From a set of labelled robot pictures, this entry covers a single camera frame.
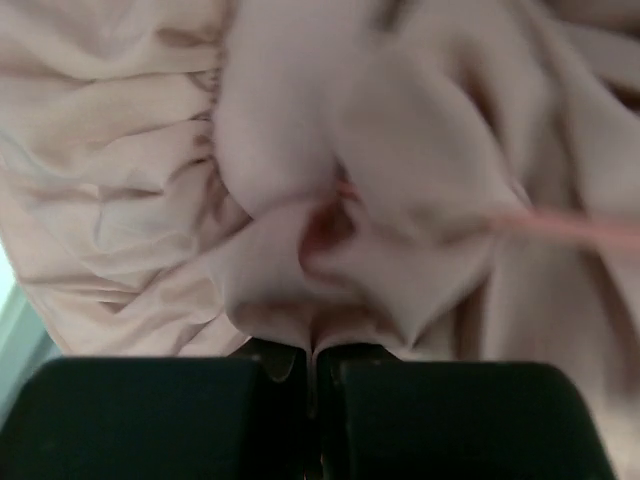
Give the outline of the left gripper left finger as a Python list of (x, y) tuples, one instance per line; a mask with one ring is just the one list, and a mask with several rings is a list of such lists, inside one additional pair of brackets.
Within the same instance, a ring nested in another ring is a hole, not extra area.
[(251, 338), (239, 348), (239, 357), (261, 364), (275, 383), (306, 381), (306, 352), (299, 348)]

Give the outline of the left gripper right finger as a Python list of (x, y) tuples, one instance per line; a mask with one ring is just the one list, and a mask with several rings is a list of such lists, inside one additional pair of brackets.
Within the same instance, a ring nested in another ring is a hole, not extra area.
[(339, 345), (322, 351), (316, 362), (316, 379), (321, 388), (329, 388), (339, 381), (340, 369), (344, 363), (394, 361), (395, 356), (381, 345), (357, 343)]

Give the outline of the pink pleated skirt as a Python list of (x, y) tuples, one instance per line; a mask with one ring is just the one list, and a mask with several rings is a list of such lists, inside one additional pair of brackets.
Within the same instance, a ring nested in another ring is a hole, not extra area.
[(639, 249), (299, 243), (336, 182), (431, 176), (639, 226), (635, 1), (5, 1), (1, 237), (74, 354), (639, 363)]

